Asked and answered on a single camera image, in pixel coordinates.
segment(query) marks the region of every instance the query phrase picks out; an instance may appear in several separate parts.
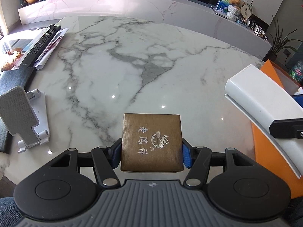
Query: person's leg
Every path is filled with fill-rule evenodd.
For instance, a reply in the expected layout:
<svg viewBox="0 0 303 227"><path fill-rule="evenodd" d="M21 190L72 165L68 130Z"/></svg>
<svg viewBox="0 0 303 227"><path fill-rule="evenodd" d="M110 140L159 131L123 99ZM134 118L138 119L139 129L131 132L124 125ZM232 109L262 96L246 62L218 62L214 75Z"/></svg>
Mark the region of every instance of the person's leg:
<svg viewBox="0 0 303 227"><path fill-rule="evenodd" d="M0 226L13 227L22 219L13 197L0 199Z"/></svg>

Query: orange folder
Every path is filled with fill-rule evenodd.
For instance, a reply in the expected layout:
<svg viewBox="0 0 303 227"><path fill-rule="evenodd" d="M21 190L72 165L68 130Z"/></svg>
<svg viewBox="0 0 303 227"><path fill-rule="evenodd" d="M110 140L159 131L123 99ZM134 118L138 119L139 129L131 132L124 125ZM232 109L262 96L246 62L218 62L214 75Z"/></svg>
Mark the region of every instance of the orange folder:
<svg viewBox="0 0 303 227"><path fill-rule="evenodd" d="M285 75L287 75L283 69L276 66L270 60L265 62L261 68L261 71L282 88L284 88L275 69L279 69ZM282 155L278 152L278 150L275 149L266 136L263 135L263 133L253 123L251 125L255 144L256 162L270 170L278 177L282 178L288 184L291 190L292 199L303 196L303 176L298 179Z"/></svg>

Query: remote control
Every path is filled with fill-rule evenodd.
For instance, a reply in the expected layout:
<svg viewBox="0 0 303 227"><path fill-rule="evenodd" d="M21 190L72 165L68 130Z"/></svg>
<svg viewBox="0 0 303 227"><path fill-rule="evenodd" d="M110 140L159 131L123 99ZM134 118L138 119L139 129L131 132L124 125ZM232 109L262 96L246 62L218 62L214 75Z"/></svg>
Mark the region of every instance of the remote control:
<svg viewBox="0 0 303 227"><path fill-rule="evenodd" d="M45 32L45 34L39 39L39 41L33 46L33 48L28 53L25 53L25 55L23 56L24 59L22 60L19 68L34 66L38 57L42 54L44 49L48 46L50 41L60 29L61 26L53 26L49 28Z"/></svg>

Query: white marble tabletop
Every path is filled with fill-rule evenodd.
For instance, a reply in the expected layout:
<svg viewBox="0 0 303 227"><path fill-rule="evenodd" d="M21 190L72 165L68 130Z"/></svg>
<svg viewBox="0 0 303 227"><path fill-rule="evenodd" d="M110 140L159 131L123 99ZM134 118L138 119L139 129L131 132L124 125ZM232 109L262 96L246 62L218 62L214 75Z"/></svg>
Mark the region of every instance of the white marble tabletop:
<svg viewBox="0 0 303 227"><path fill-rule="evenodd" d="M164 23L108 16L62 19L69 31L30 89L46 93L50 142L18 154L0 154L0 171L14 183L68 148L89 152L122 137L124 113L181 115L192 145L253 157L249 120L224 97L228 78L258 58L209 36ZM134 179L181 179L188 172L141 174ZM212 170L210 176L218 174ZM92 177L92 169L81 171Z"/></svg>

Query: black cable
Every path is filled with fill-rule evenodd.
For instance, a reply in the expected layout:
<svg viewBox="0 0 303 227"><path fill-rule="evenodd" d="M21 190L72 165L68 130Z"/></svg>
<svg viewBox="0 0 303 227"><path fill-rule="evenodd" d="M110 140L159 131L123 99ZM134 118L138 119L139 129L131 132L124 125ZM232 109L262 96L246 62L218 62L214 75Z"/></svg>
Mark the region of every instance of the black cable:
<svg viewBox="0 0 303 227"><path fill-rule="evenodd" d="M284 61L284 65L285 65L285 67L286 67L288 70L290 70L290 69L286 66L286 60L287 60L288 57L289 57L289 55L286 57L286 59L285 59L285 61Z"/></svg>

